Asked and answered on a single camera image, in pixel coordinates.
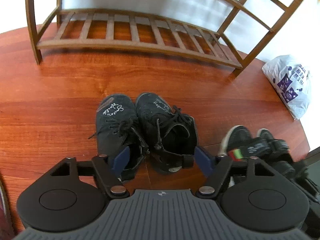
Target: wooden floor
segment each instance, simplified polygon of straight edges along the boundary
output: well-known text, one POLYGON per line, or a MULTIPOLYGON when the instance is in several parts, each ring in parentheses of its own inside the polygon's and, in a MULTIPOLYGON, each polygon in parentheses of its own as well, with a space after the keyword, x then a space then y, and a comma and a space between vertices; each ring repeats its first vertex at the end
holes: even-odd
MULTIPOLYGON (((89 36, 103 37, 105 29, 95 24, 97 31, 90 30, 89 36)), ((81 23, 71 25, 70 30, 81 31, 81 23)), ((151 30, 138 29, 152 42, 148 38, 151 30)), ((115 38, 130 38, 129 29, 121 24, 115 31, 115 38)), ((55 32, 52 24, 45 37, 55 32)), ((72 31, 69 37, 76 35, 72 31)), ((162 35, 165 42, 171 42, 162 35)), ((260 60, 235 78, 231 67, 158 54, 49 50, 43 56, 42 64, 36 65, 26 28, 0 35, 0 174, 17 232, 23 226, 15 205, 25 188, 66 156, 89 160, 97 154, 95 138, 88 137, 95 131, 96 108, 109 94, 124 93, 135 100, 142 92, 158 93, 195 118, 199 143, 213 154, 228 129, 237 124, 245 125, 252 134, 260 128, 270 129, 276 138, 288 142, 295 160, 309 151, 300 121, 292 119, 263 75, 260 60)), ((164 177, 147 160, 135 181, 126 186, 131 191, 196 190, 203 182, 196 165, 164 177)))

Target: wall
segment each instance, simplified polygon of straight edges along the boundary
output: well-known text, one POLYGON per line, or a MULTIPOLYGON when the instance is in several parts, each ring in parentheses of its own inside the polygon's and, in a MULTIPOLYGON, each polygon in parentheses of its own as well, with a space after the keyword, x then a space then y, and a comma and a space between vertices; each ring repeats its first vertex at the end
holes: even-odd
MULTIPOLYGON (((289 5, 292 0, 280 0, 289 5)), ((55 8, 56 0, 35 0, 36 22, 41 24, 55 8)), ((6 20, 0 23, 0 33, 27 25, 24 0, 0 0, 0 15, 6 20)), ((269 0, 248 0, 245 6, 272 26, 282 10, 269 0)), ((154 13, 193 23, 211 30, 217 30, 231 7, 220 0, 63 0, 63 8, 114 8, 154 13)), ((305 0, 281 31, 258 55, 264 61, 279 55, 292 54, 305 65, 309 65, 314 75, 314 100, 301 119, 311 150, 318 147, 317 129, 319 103, 316 95, 320 80, 318 47, 320 42, 320 5, 317 0, 305 0)), ((266 33, 266 29, 240 12, 225 34, 243 52, 250 50, 266 33)))

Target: wooden frame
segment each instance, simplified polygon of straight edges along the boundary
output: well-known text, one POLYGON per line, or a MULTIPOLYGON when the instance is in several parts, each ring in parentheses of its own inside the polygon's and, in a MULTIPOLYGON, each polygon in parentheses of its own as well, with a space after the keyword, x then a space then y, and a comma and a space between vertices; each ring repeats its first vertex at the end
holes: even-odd
POLYGON ((35 21, 35 12, 34 12, 34 0, 26 0, 26 13, 27 13, 27 22, 28 22, 28 31, 31 41, 31 46, 33 53, 36 59, 37 64, 40 64, 42 60, 42 55, 40 49, 50 49, 50 48, 113 48, 113 49, 122 49, 122 50, 138 50, 144 52, 159 52, 168 55, 178 55, 182 57, 198 59, 202 61, 223 64, 227 66, 234 67, 242 71, 246 68, 250 62, 263 50, 263 48, 271 41, 271 39, 278 33, 282 26, 287 22, 295 10, 299 7, 303 0, 293 0, 293 2, 287 7, 279 0, 270 0, 277 6, 279 6, 284 12, 278 21, 272 26, 268 26, 261 19, 256 17, 248 9, 244 7, 244 4, 247 0, 224 0, 230 5, 233 6, 233 9, 226 17, 220 28, 213 32, 198 26, 188 24, 185 22, 177 21, 174 19, 169 19, 167 17, 161 17, 152 14, 137 13, 131 11, 119 11, 119 10, 108 10, 108 9, 73 9, 73 10, 63 10, 62 9, 62 0, 57 0, 57 6, 52 11, 52 13, 47 17, 42 26, 37 30, 36 21, 35 21), (228 37, 224 34, 225 30, 231 24, 232 20, 236 17, 239 11, 243 11, 245 14, 256 20, 262 26, 264 26, 268 32, 261 39, 261 41, 253 48, 253 50, 245 57, 242 58, 241 55, 236 50, 235 46, 231 43, 228 37), (78 39, 61 39, 65 29, 72 19, 74 14, 86 13, 87 18, 84 22, 82 31, 78 39), (92 23, 95 13, 104 13, 108 14, 107 20, 107 31, 105 39, 88 39, 87 35, 89 32, 90 25, 92 23), (114 22, 115 15, 128 15, 129 24, 131 31, 131 41, 115 40, 114 39, 114 22), (45 30, 52 22, 52 19, 57 16, 57 25, 59 27, 56 36, 52 40, 41 41, 41 37, 44 34, 45 30), (153 34, 156 39, 156 44, 141 42, 139 38, 139 33, 136 25, 135 17, 145 17, 149 20, 150 26, 152 28, 153 34), (166 46, 161 37, 158 25, 156 20, 166 23, 167 29, 171 31, 172 36, 175 38, 179 47, 166 46), (186 49, 183 44, 179 32, 177 31, 177 25, 180 25, 190 37, 191 41, 194 43, 198 51, 192 51, 186 49), (196 39, 196 36, 204 39, 205 43, 211 50, 211 54, 205 54, 203 48, 196 39), (225 51, 223 45, 219 43, 219 39, 222 39, 233 53, 233 60, 225 51), (219 56, 219 53, 216 49, 220 49, 224 55, 223 57, 219 56))

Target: plastic bag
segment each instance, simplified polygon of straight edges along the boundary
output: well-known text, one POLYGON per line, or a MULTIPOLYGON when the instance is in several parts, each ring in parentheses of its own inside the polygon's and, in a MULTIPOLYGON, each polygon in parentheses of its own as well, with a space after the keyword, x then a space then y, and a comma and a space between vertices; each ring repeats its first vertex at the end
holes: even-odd
POLYGON ((311 102, 311 83, 308 67, 291 55, 274 58, 262 67, 292 117, 299 120, 311 102))

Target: silver bolt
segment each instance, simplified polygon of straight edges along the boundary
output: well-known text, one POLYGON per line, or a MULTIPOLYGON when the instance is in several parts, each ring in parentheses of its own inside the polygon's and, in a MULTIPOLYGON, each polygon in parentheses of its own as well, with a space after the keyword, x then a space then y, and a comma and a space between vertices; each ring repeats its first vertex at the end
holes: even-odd
POLYGON ((199 188, 201 195, 211 195, 214 193, 214 188, 210 186, 202 186, 199 188))
POLYGON ((115 195, 123 195, 127 191, 124 186, 113 186, 110 190, 115 195))

